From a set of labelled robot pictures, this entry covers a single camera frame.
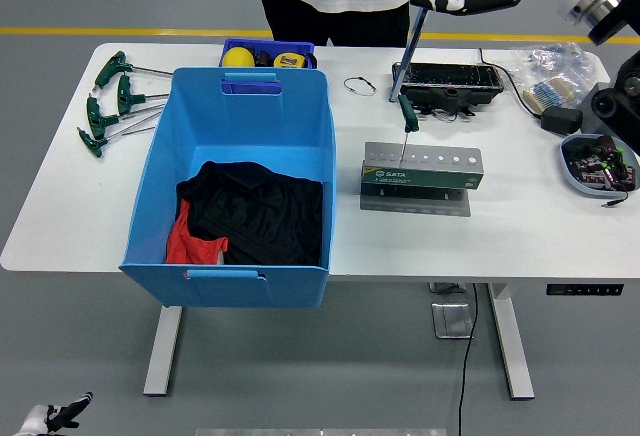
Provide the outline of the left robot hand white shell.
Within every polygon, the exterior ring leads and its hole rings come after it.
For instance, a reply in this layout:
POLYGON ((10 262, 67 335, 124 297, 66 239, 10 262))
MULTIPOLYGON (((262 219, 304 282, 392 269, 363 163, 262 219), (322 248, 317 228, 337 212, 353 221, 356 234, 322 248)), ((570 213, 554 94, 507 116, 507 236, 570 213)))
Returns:
POLYGON ((75 418, 89 406, 93 397, 88 391, 66 406, 34 405, 16 435, 57 435, 62 429, 76 429, 79 423, 75 418))

